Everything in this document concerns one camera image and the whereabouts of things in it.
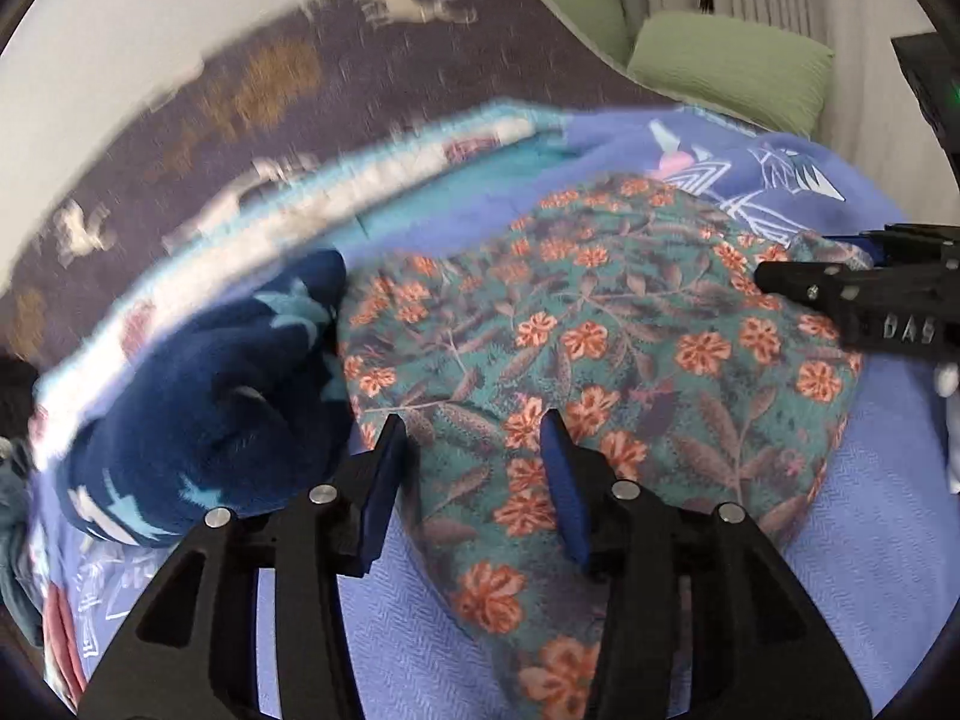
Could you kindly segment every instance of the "blue bedding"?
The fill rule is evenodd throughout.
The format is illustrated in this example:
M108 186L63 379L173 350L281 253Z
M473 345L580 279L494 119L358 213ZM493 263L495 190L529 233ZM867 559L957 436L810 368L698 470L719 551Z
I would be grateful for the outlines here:
M571 116L563 132L545 131L456 170L317 245L338 247L349 269L385 250L442 256L484 240L549 191L597 172L669 175L778 241L805 227L851 234L901 220L868 181L813 143L755 134L689 109L614 111ZM843 445L786 552L877 712L960 596L960 507L944 481L944 420L931 381L928 365L868 362ZM66 579L89 674L167 553L82 541L64 529L61 560L50 568L52 577ZM424 579L396 521L371 576L343 579L341 596L368 717L511 716L487 654ZM277 715L271 572L261 577L257 601L261 709ZM384 672L383 664L391 667Z

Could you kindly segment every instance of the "rolled blue blanket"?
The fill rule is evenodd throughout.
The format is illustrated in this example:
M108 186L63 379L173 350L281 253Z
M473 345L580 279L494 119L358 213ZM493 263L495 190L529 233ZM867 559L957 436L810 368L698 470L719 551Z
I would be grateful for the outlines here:
M339 253L313 253L149 349L56 469L66 517L162 546L208 509L272 512L323 480L352 424L332 337L345 283Z

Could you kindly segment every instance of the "silver pin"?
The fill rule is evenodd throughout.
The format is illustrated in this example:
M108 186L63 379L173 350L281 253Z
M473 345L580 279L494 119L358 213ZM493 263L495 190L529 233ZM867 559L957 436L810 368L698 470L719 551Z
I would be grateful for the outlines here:
M230 522L230 509L224 509L219 506L216 509L210 509L203 518L208 528L223 528L227 522Z
M613 483L610 492L618 501L632 501L640 497L640 485L629 479L619 479Z
M747 518L747 512L744 512L743 507L736 503L723 504L717 514L720 514L720 519L723 522L728 522L731 525L739 525Z
M317 485L313 490L310 490L310 501L318 506L323 506L325 503L333 503L337 499L337 495L339 493L333 485Z

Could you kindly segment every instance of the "floral fabric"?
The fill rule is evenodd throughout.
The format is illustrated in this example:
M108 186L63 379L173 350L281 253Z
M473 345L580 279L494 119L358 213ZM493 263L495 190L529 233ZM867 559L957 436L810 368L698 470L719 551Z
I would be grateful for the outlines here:
M354 274L338 332L360 435L373 445L396 412L419 442L405 519L523 716L581 716L606 605L556 533L545 411L619 476L700 511L737 500L783 543L861 357L752 270L857 257L813 234L786 250L671 186L613 176L546 196L478 250Z

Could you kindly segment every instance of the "white animal print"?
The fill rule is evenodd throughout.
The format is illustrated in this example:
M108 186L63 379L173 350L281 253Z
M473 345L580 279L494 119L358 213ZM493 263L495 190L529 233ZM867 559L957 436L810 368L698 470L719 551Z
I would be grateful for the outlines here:
M230 181L203 206L200 213L186 220L169 235L165 235L163 247L168 254L172 254L189 242L209 235L240 213L240 200L248 191L271 182L291 184L304 172L317 167L317 161L309 154L298 154L293 160L284 159L281 162L254 159L251 170Z
M446 4L453 0L356 0L360 2L367 23L377 26L396 22L473 23L477 12L473 8L451 9Z
M59 261L65 268L78 257L95 251L109 251L117 242L113 233L104 233L104 220L110 215L109 209L98 205L90 218L83 222L83 208L77 201L71 200L54 218L56 240L58 241Z

